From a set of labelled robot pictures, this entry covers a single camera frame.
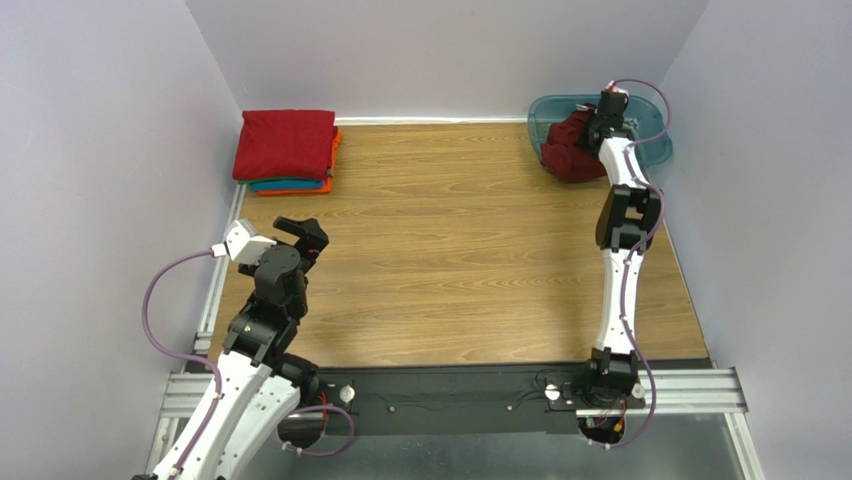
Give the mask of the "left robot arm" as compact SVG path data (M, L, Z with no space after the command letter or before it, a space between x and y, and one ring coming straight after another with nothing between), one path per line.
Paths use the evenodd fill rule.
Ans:
M316 394L315 365L287 349L309 312L307 274L329 237L315 218L278 217L273 226L295 242L260 235L238 219L220 243L192 255L229 260L254 282L229 323L217 361L170 350L155 339L146 312L156 284L146 289L141 316L152 346L212 373L184 430L148 473L150 479L237 477L277 424Z

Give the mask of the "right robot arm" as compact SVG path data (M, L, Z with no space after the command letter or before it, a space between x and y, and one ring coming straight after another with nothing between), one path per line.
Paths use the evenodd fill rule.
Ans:
M624 126L629 94L609 86L590 113L581 145L597 155L610 189L595 229L602 252L604 293L600 329L573 394L606 408L633 394L641 354L634 333L638 280L645 253L658 228L662 202L650 187Z

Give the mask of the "maroon t shirt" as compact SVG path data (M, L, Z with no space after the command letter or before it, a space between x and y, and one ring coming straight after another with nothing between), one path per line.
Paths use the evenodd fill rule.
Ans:
M607 175L598 157L580 145L586 121L594 107L581 104L565 120L551 124L541 144L541 164L555 177L570 183L596 180Z

